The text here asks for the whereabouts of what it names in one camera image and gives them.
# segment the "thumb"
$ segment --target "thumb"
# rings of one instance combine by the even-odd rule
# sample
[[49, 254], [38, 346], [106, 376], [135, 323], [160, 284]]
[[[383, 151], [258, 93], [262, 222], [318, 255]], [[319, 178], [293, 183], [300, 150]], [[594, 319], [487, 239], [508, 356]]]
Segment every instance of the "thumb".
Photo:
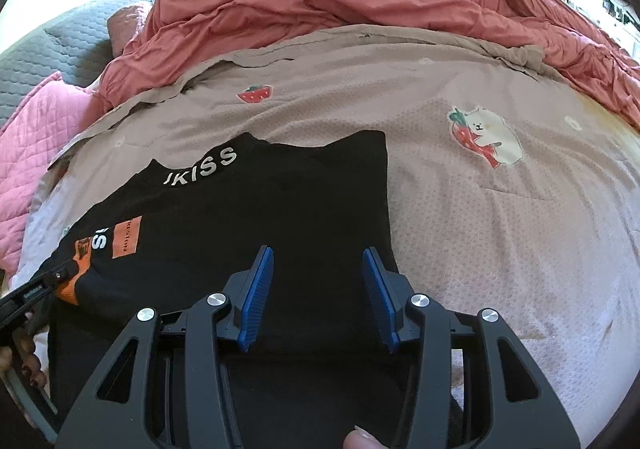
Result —
[[364, 429], [355, 426], [347, 438], [344, 439], [342, 449], [386, 449], [373, 435], [370, 435]]

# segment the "wrinkled fabric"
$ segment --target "wrinkled fabric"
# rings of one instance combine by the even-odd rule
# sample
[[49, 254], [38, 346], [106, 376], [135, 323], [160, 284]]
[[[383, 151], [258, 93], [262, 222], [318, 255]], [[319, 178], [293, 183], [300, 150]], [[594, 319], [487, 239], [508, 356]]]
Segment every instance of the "wrinkled fabric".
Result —
[[24, 97], [0, 129], [0, 268], [14, 275], [38, 180], [55, 155], [102, 111], [92, 90], [56, 72]]
[[[540, 66], [532, 47], [516, 54], [498, 45], [483, 52], [485, 46], [440, 32], [360, 25], [190, 68], [72, 140], [42, 179], [35, 197], [42, 204], [31, 212], [12, 283], [28, 280], [68, 227], [151, 159], [184, 173], [212, 145], [242, 132], [322, 146], [361, 129], [382, 130], [399, 270], [415, 291], [449, 309], [498, 310], [587, 447], [640, 368], [640, 136], [564, 83], [516, 66]], [[255, 86], [270, 86], [271, 95], [260, 102], [240, 96]], [[471, 119], [479, 107], [499, 115], [486, 130], [495, 130], [499, 147], [515, 138], [518, 161], [496, 165], [486, 150], [460, 140], [456, 114], [477, 124]], [[475, 140], [488, 136], [480, 134]], [[66, 175], [48, 190], [66, 164]], [[214, 241], [211, 248], [220, 247]], [[456, 393], [461, 364], [452, 365]]]
[[156, 0], [145, 29], [107, 67], [98, 96], [108, 110], [216, 55], [357, 23], [538, 45], [574, 88], [640, 128], [640, 67], [560, 0]]
[[123, 6], [107, 19], [107, 29], [114, 57], [122, 55], [127, 43], [142, 31], [150, 10], [151, 3], [140, 1]]

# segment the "cartoon bear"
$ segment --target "cartoon bear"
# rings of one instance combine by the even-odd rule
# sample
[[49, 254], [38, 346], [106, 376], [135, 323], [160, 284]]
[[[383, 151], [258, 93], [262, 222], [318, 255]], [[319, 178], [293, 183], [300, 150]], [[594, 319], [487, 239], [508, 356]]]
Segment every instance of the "cartoon bear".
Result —
[[520, 142], [500, 115], [488, 109], [476, 108], [470, 113], [464, 113], [464, 120], [476, 135], [473, 141], [477, 146], [494, 147], [492, 156], [496, 161], [511, 165], [522, 158]]

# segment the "gray quilted blanket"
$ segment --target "gray quilted blanket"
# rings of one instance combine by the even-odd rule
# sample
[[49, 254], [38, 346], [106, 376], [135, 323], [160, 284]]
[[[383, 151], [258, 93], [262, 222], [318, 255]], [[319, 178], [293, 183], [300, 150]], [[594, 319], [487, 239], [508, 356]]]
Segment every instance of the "gray quilted blanket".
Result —
[[0, 54], [0, 126], [22, 98], [55, 71], [76, 86], [94, 82], [113, 59], [107, 19], [138, 1], [89, 2], [44, 23]]

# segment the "beige bedsheet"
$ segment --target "beige bedsheet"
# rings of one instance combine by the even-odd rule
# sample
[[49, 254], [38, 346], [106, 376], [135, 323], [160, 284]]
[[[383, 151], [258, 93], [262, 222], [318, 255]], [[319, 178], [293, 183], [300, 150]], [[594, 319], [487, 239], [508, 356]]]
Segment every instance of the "beige bedsheet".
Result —
[[[239, 96], [256, 86], [271, 95]], [[466, 146], [461, 119], [474, 130]], [[534, 47], [360, 25], [196, 66], [61, 154], [36, 195], [12, 284], [152, 158], [188, 166], [243, 131], [316, 146], [360, 129], [386, 134], [400, 270], [450, 309], [500, 311], [587, 445], [640, 368], [640, 141]]]

